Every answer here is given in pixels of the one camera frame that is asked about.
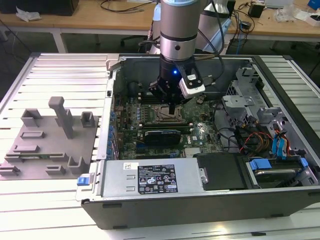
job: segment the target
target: green circuit board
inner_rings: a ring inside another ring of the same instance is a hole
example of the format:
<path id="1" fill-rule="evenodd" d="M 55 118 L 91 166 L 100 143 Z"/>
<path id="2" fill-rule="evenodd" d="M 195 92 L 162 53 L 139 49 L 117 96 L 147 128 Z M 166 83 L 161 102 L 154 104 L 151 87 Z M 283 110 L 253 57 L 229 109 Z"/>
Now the green circuit board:
<path id="1" fill-rule="evenodd" d="M 175 117 L 167 113 L 167 105 L 141 104 L 135 98 L 129 98 L 120 107 L 115 107 L 117 132 L 122 136 L 119 147 L 120 160 L 143 158 L 185 158 L 185 149 L 198 148 L 201 153 L 223 151 L 220 139 L 213 128 L 213 101 L 197 104 L 196 99 L 176 108 Z M 139 124 L 157 126 L 170 123 L 191 124 L 189 132 L 184 134 L 185 127 L 170 127 L 170 130 L 180 131 L 180 143 L 173 146 L 146 146 L 143 140 L 144 130 Z"/>

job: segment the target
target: floor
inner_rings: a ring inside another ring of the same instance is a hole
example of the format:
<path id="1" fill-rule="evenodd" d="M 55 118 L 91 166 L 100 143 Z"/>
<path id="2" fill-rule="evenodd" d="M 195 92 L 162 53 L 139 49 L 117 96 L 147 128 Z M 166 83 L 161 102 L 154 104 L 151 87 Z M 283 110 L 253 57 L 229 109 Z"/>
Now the floor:
<path id="1" fill-rule="evenodd" d="M 57 53 L 54 39 L 50 33 L 18 32 L 17 36 L 32 52 Z M 100 35 L 100 45 L 95 44 L 93 34 L 64 34 L 69 53 L 137 53 L 141 38 L 131 39 L 120 46 L 123 35 Z M 227 54 L 235 54 L 237 43 L 233 43 Z M 291 49 L 291 42 L 281 41 L 275 50 L 270 50 L 272 42 L 265 40 L 248 40 L 240 49 L 243 55 L 289 55 L 307 73 L 320 60 L 320 51 L 315 49 L 315 42 L 298 42 Z M 8 34 L 8 41 L 0 44 L 0 100 L 10 88 L 12 82 L 28 59 L 29 52 L 13 34 Z M 320 85 L 320 65 L 312 73 L 311 79 Z"/>

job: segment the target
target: power supply label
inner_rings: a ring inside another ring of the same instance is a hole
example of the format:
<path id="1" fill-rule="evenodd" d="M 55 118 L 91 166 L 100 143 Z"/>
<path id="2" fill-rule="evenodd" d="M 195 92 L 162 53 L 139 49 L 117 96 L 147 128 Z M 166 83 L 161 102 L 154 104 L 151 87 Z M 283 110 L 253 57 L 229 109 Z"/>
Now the power supply label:
<path id="1" fill-rule="evenodd" d="M 169 194 L 178 192 L 175 165 L 138 166 L 140 194 Z"/>

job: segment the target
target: desk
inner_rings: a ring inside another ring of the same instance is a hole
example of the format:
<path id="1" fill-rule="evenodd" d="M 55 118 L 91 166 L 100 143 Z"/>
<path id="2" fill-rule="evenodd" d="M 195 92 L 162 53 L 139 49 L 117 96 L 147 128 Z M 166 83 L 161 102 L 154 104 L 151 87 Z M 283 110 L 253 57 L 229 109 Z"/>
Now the desk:
<path id="1" fill-rule="evenodd" d="M 248 0 L 237 0 L 236 8 Z M 25 22 L 16 17 L 15 14 L 0 14 L 0 19 L 13 31 L 17 32 L 42 32 L 51 33 L 54 37 L 59 53 L 67 53 L 66 44 L 61 33 L 75 34 L 111 34 L 111 35 L 147 35 L 152 22 L 154 4 L 143 7 L 144 11 L 119 14 L 100 8 L 99 0 L 79 0 L 79 5 L 72 16 L 56 16 L 42 14 L 41 20 Z M 306 10 L 308 0 L 296 0 L 296 7 Z M 126 0 L 114 1 L 110 7 L 115 10 L 126 9 L 137 6 L 140 3 L 126 2 Z M 295 42 L 319 42 L 320 29 L 312 27 L 304 21 L 281 22 L 274 20 L 273 9 L 266 9 L 260 18 L 254 18 L 255 28 L 247 38 L 252 40 L 271 41 L 295 41 Z M 235 19 L 233 25 L 226 34 L 226 42 L 233 37 L 236 31 Z M 0 25 L 0 32 L 7 31 L 6 27 Z"/>
<path id="2" fill-rule="evenodd" d="M 308 9 L 309 0 L 295 0 L 296 8 L 303 11 Z M 237 0 L 235 9 L 247 0 Z M 241 11 L 248 13 L 249 7 L 244 7 Z M 265 9 L 260 18 L 253 18 L 255 28 L 248 34 L 247 38 L 252 40 L 271 40 L 271 41 L 294 41 L 294 42 L 318 42 L 320 41 L 320 28 L 312 27 L 308 23 L 296 19 L 294 22 L 277 22 L 274 19 L 274 9 Z M 240 13 L 240 19 L 252 23 L 250 18 Z M 226 35 L 226 40 L 230 40 L 236 32 L 236 20 L 232 17 L 232 25 Z"/>
<path id="3" fill-rule="evenodd" d="M 79 0 L 78 7 L 72 16 L 41 14 L 42 19 L 25 22 L 15 14 L 1 14 L 0 19 L 12 31 L 51 33 L 59 53 L 67 53 L 66 44 L 61 37 L 68 34 L 110 34 L 110 35 L 147 35 L 150 28 L 155 4 L 143 6 L 144 11 L 119 14 L 100 7 L 100 0 Z M 141 3 L 113 1 L 110 8 L 127 9 Z M 0 32 L 8 29 L 0 24 Z"/>

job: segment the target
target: motherboard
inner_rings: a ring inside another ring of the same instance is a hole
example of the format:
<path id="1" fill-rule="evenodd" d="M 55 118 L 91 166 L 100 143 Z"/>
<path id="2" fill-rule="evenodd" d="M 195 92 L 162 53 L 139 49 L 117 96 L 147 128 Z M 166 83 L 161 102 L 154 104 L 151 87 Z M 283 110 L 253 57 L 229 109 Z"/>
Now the motherboard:
<path id="1" fill-rule="evenodd" d="M 145 104 L 139 97 L 115 99 L 119 159 L 192 158 L 222 152 L 213 128 L 214 101 L 194 98 L 169 114 L 168 105 Z"/>

